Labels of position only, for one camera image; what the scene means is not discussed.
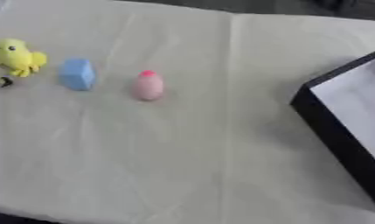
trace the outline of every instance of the table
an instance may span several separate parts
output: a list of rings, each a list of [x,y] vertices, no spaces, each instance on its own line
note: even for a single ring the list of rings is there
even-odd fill
[[[375,22],[102,0],[11,1],[0,38],[50,63],[0,89],[0,211],[85,223],[375,223],[375,206],[288,105],[375,50]],[[85,57],[91,92],[61,87]],[[144,69],[166,96],[136,101]]]

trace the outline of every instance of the blue block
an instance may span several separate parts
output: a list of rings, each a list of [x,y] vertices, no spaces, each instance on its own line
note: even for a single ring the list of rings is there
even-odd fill
[[[95,74],[87,59],[67,59],[59,69],[59,81],[72,90],[89,90]]]

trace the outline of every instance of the black box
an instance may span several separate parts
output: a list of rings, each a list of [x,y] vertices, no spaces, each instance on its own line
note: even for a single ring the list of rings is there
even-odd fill
[[[375,201],[375,52],[305,83],[291,105]]]

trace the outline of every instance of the yellow plush toy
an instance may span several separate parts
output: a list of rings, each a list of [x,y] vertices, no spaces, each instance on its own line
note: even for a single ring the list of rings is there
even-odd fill
[[[6,38],[0,41],[0,66],[7,67],[11,75],[27,77],[31,72],[38,72],[46,62],[44,53],[30,52],[22,40]]]

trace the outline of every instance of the pink ball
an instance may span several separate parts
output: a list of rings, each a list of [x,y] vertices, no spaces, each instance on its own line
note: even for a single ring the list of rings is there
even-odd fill
[[[141,100],[154,101],[163,95],[163,79],[153,71],[143,71],[135,80],[134,92]]]

